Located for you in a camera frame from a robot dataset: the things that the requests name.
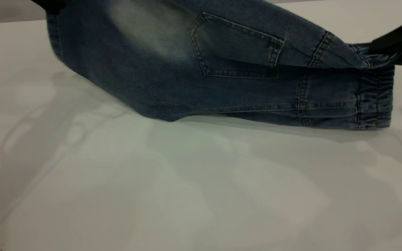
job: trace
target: elastic cuff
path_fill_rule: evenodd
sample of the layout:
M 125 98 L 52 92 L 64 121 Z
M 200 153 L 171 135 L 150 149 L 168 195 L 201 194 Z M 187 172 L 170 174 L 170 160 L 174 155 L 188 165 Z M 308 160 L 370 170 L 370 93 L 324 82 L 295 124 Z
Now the elastic cuff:
M 395 65 L 363 70 L 359 74 L 359 129 L 389 127 L 393 109 Z

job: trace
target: pant leg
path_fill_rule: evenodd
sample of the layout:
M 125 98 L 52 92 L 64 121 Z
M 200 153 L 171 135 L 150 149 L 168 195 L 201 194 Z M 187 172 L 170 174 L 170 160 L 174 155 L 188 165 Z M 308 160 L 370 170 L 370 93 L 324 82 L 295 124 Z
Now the pant leg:
M 395 55 L 262 0 L 74 0 L 48 26 L 59 59 L 154 119 L 389 125 Z

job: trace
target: jeans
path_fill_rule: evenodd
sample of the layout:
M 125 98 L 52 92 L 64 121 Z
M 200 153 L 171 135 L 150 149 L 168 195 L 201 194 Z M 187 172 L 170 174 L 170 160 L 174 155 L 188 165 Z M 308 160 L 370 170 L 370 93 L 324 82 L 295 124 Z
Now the jeans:
M 290 126 L 388 127 L 395 54 L 369 54 L 263 0 L 73 0 L 55 55 L 143 116 L 222 113 Z

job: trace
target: denim pants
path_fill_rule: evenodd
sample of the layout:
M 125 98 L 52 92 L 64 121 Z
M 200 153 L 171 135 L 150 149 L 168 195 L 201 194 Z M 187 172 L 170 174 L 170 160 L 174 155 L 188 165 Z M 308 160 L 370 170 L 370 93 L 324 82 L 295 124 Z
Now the denim pants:
M 264 0 L 72 0 L 56 56 L 143 116 L 222 113 L 290 126 L 388 127 L 395 54 L 369 54 Z

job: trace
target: seam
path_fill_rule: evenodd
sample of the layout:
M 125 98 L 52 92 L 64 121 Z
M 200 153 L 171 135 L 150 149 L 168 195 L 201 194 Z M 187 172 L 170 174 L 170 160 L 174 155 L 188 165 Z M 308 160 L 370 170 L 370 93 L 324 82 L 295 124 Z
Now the seam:
M 147 102 L 147 104 L 151 105 L 167 105 L 166 102 Z M 338 103 L 310 103 L 306 105 L 306 110 L 323 110 L 323 109 L 340 109 L 340 108 L 351 108 L 354 107 L 356 102 L 347 101 L 347 102 L 338 102 Z M 265 107 L 268 109 L 273 109 L 272 107 L 290 107 L 288 110 L 296 110 L 297 106 L 292 105 L 292 103 L 274 103 L 274 104 L 260 104 L 260 105 L 246 105 L 246 106 L 225 106 L 220 108 L 255 108 L 255 107 Z
M 359 44 L 359 46 L 356 46 L 354 44 L 350 45 L 351 48 L 353 48 L 353 51 L 355 52 L 355 54 L 367 64 L 367 68 L 365 68 L 364 70 L 370 70 L 372 69 L 372 64 L 370 64 L 370 62 L 367 60 L 367 57 L 363 57 L 362 53 L 366 53 L 369 50 L 369 45 L 366 44 L 366 49 L 364 51 L 362 51 L 360 49 L 360 46 L 362 46 L 364 44 Z
M 308 71 L 300 78 L 299 92 L 297 94 L 297 116 L 303 118 L 306 111 L 306 89 L 308 88 Z M 308 121 L 302 119 L 306 127 Z
M 254 106 L 232 106 L 232 107 L 217 107 L 217 108 L 202 108 L 195 112 L 212 112 L 212 113 L 241 113 L 241 112 L 256 112 L 256 111 L 293 111 L 295 107 L 290 107 L 291 104 L 274 104 L 274 105 L 254 105 Z
M 303 124 L 304 127 L 309 127 L 310 126 L 310 119 L 306 118 L 306 117 L 303 117 L 302 118 L 302 124 Z
M 231 27 L 234 30 L 238 30 L 239 32 L 246 34 L 250 37 L 254 37 L 260 39 L 262 41 L 270 42 L 268 47 L 268 69 L 264 69 L 266 73 L 257 73 L 260 69 L 211 69 L 206 61 L 202 57 L 201 48 L 198 46 L 198 42 L 196 40 L 196 34 L 198 33 L 199 28 L 206 21 L 221 21 L 221 24 Z M 227 19 L 220 18 L 218 16 L 214 16 L 209 13 L 201 13 L 201 15 L 195 20 L 195 22 L 191 25 L 188 30 L 188 36 L 190 38 L 193 50 L 195 51 L 198 62 L 201 66 L 203 74 L 205 76 L 214 76 L 214 77 L 235 77 L 235 78 L 278 78 L 279 77 L 279 69 L 276 66 L 278 57 L 281 53 L 281 49 L 284 46 L 284 41 L 273 37 L 269 34 L 263 33 L 258 30 L 254 30 L 250 27 L 234 23 Z
M 333 42 L 335 35 L 333 33 L 327 31 L 322 38 L 321 43 L 317 47 L 316 51 L 311 58 L 311 62 L 308 64 L 308 68 L 316 67 L 319 62 L 321 62 L 322 57 L 324 56 L 325 52 L 330 47 L 331 43 Z
M 376 79 L 377 79 L 377 89 L 376 89 L 376 120 L 375 120 L 375 127 L 378 128 L 379 127 L 379 121 L 378 121 L 378 117 L 379 117 L 379 96 L 380 96 L 380 89 L 381 89 L 381 85 L 380 85 L 380 81 L 379 81 L 379 75 L 378 73 L 376 73 Z
M 347 106 L 345 107 L 330 107 L 330 108 L 323 108 L 323 109 L 306 109 L 307 111 L 314 111 L 314 110 L 324 110 L 324 109 L 340 109 L 340 108 L 348 108 Z M 223 109 L 230 109 L 230 107 L 222 107 L 215 109 L 206 109 L 206 110 L 197 110 L 193 113 L 250 113 L 250 112 L 282 112 L 282 111 L 295 111 L 296 108 L 268 108 L 268 109 L 241 109 L 239 110 L 230 110 L 230 111 L 222 111 Z M 302 117 L 302 119 L 305 119 L 305 121 L 309 121 L 307 117 Z
M 362 129 L 362 124 L 361 124 L 361 116 L 362 116 L 362 104 L 361 104 L 361 83 L 360 83 L 360 75 L 358 74 L 358 92 L 356 94 L 357 97 L 357 105 L 356 108 L 358 110 L 358 115 L 356 117 L 356 123 L 358 124 L 358 129 Z

